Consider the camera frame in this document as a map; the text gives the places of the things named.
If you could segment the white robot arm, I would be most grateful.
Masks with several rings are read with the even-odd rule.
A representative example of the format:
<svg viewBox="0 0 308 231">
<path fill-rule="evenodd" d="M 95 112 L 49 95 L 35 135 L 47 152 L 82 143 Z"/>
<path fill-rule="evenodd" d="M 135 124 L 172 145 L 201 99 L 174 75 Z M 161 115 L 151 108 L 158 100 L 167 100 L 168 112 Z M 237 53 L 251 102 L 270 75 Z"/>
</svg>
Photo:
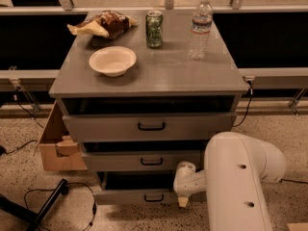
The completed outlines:
<svg viewBox="0 0 308 231">
<path fill-rule="evenodd" d="M 178 164 L 173 188 L 185 207 L 195 193 L 206 193 L 210 231 L 272 231 L 261 183 L 278 182 L 286 159 L 275 145 L 223 132 L 207 143 L 204 168 Z"/>
</svg>

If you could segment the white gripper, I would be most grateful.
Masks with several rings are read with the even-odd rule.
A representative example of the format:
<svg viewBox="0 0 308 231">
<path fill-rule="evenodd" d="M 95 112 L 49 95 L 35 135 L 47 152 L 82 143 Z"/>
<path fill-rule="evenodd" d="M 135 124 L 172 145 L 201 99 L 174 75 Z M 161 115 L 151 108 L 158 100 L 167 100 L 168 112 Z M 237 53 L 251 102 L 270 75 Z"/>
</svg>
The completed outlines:
<svg viewBox="0 0 308 231">
<path fill-rule="evenodd" d="M 193 163 L 180 162 L 177 165 L 173 189 L 178 196 L 179 207 L 186 208 L 189 202 L 188 197 L 206 191 L 205 171 L 197 171 Z"/>
</svg>

